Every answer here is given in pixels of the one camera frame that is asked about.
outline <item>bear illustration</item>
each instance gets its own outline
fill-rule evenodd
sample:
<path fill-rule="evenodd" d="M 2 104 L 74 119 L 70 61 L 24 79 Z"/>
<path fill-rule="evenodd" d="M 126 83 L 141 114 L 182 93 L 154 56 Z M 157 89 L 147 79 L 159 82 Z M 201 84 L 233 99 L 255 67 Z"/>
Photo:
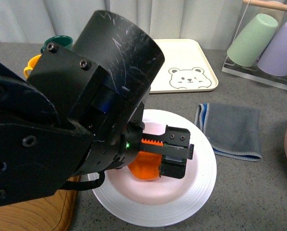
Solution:
<path fill-rule="evenodd" d="M 212 82 L 204 75 L 204 70 L 194 67 L 192 70 L 180 70 L 171 68 L 169 70 L 171 80 L 169 84 L 176 89 L 200 89 L 208 88 Z"/>

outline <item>green cup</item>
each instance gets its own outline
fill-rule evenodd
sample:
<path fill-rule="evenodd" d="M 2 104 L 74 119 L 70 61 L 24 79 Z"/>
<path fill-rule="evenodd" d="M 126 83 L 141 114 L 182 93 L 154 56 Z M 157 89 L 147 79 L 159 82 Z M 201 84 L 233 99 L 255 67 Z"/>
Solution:
<path fill-rule="evenodd" d="M 65 48 L 69 50 L 71 50 L 73 47 L 73 39 L 70 36 L 58 35 L 55 37 L 51 37 L 44 42 L 44 46 L 42 46 L 41 48 L 41 53 L 43 53 L 44 50 L 46 50 L 46 46 L 49 42 L 58 43 L 59 45 L 64 46 Z"/>
<path fill-rule="evenodd" d="M 260 13 L 240 32 L 227 50 L 228 57 L 240 66 L 250 67 L 256 62 L 272 39 L 278 22 Z"/>

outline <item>white curtain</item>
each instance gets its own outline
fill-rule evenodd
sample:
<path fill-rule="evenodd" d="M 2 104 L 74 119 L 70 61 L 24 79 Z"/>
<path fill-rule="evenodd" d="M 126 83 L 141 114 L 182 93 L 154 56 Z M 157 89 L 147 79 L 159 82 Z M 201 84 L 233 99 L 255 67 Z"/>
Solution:
<path fill-rule="evenodd" d="M 225 50 L 244 8 L 242 0 L 0 0 L 0 42 L 43 43 L 55 35 L 76 41 L 94 11 L 109 10 L 154 39 L 194 39 Z M 250 7 L 243 22 L 257 10 Z"/>

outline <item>yellow object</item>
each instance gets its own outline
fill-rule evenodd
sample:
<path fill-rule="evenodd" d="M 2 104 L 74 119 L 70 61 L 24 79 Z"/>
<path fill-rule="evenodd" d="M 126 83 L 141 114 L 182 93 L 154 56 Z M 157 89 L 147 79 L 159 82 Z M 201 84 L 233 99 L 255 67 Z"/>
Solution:
<path fill-rule="evenodd" d="M 38 54 L 29 60 L 27 66 L 24 68 L 24 75 L 26 76 L 26 78 L 29 78 L 28 71 L 33 70 L 33 68 L 38 63 L 40 57 L 41 57 L 41 54 Z"/>

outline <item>wooden board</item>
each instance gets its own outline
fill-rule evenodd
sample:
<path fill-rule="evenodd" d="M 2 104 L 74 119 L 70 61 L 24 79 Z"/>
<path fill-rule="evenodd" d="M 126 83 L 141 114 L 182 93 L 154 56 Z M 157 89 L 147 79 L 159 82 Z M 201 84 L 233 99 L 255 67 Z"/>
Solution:
<path fill-rule="evenodd" d="M 80 181 L 80 176 L 71 181 Z M 0 231 L 66 231 L 75 210 L 77 191 L 0 207 Z"/>

